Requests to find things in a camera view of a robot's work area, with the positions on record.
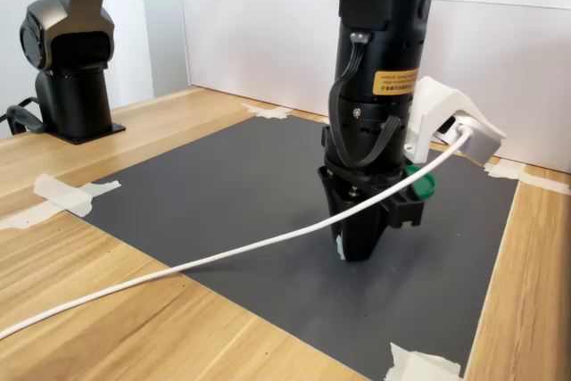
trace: green bottle cap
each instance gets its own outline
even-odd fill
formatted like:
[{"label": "green bottle cap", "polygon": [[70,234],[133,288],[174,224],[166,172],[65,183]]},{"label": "green bottle cap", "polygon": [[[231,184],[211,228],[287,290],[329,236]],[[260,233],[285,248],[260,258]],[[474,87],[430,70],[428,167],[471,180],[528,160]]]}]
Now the green bottle cap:
[{"label": "green bottle cap", "polygon": [[[409,175],[416,173],[420,170],[420,167],[416,165],[409,165],[407,167],[407,171]],[[423,200],[430,198],[434,191],[436,190],[436,179],[432,174],[426,174],[423,178],[420,178],[413,184],[414,190],[417,191],[417,194]]]}]

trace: orange label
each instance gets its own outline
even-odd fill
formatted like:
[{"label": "orange label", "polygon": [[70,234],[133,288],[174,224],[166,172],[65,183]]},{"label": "orange label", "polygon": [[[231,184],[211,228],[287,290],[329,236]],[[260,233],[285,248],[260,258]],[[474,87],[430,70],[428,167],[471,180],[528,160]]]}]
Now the orange label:
[{"label": "orange label", "polygon": [[375,73],[374,95],[403,95],[414,92],[418,69],[406,71],[378,71]]}]

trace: masking tape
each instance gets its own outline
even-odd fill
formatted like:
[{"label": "masking tape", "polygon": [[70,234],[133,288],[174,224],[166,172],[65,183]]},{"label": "masking tape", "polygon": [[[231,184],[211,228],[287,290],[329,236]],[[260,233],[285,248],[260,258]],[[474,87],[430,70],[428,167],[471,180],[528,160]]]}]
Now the masking tape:
[{"label": "masking tape", "polygon": [[339,253],[339,257],[341,257],[341,260],[344,261],[345,253],[343,251],[343,241],[341,241],[341,236],[337,236],[335,242],[337,243],[337,252]]},{"label": "masking tape", "polygon": [[538,178],[537,176],[524,172],[525,164],[510,160],[500,160],[497,164],[487,163],[485,170],[491,178],[510,178],[519,180],[527,185],[537,186],[564,195],[571,195],[571,187],[565,183],[549,180],[548,178]]},{"label": "masking tape", "polygon": [[277,118],[279,120],[284,120],[287,118],[287,114],[292,111],[286,107],[277,107],[276,109],[263,109],[261,107],[251,106],[246,103],[242,103],[243,107],[248,108],[248,112],[256,113],[256,117],[266,118],[271,120],[272,118]]},{"label": "masking tape", "polygon": [[422,352],[407,352],[391,344],[394,366],[385,381],[461,381],[460,365],[443,357]]},{"label": "masking tape", "polygon": [[1,220],[0,230],[8,228],[27,229],[64,210],[83,218],[91,212],[93,208],[91,201],[94,197],[110,192],[119,186],[120,183],[115,180],[101,185],[88,183],[76,188],[47,174],[42,174],[36,179],[34,193],[43,196],[47,201]]}]

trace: black power cord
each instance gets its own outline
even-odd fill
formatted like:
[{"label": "black power cord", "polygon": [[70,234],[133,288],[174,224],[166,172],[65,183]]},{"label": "black power cord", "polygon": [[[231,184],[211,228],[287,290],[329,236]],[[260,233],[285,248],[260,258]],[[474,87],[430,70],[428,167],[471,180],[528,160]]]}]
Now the black power cord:
[{"label": "black power cord", "polygon": [[17,105],[10,106],[6,114],[0,116],[0,123],[8,120],[12,135],[26,132],[26,128],[32,133],[41,134],[46,132],[46,125],[39,120],[33,113],[24,109],[28,104],[39,104],[36,97],[29,97],[22,100]]},{"label": "black power cord", "polygon": [[344,86],[355,77],[355,74],[357,74],[361,61],[363,60],[363,55],[365,54],[365,47],[367,42],[368,36],[360,35],[360,37],[357,37],[354,33],[352,34],[351,57],[349,58],[349,62],[344,72],[335,81],[331,88],[331,92],[329,93],[329,119],[331,121],[331,137],[333,138],[333,143],[337,153],[339,154],[341,162],[350,169],[363,169],[373,163],[385,150],[393,138],[394,133],[401,126],[400,118],[396,116],[389,116],[383,128],[381,129],[378,139],[371,149],[371,152],[359,161],[355,161],[347,150],[341,131],[342,124],[341,114],[339,112],[339,98]]}]

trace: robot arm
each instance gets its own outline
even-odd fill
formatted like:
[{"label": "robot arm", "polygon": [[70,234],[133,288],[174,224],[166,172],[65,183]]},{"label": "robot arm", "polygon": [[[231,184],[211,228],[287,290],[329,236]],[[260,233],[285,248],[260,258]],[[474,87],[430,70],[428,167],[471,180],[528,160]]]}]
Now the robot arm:
[{"label": "robot arm", "polygon": [[[336,82],[319,175],[332,215],[408,176],[405,138],[431,0],[340,0]],[[370,257],[387,226],[419,225],[423,201],[409,186],[333,226],[348,261]]]},{"label": "robot arm", "polygon": [[112,124],[103,70],[113,55],[114,24],[103,0],[38,0],[20,30],[22,49],[39,70],[37,100],[44,127],[20,110],[20,130],[40,129],[73,144],[124,128]]}]

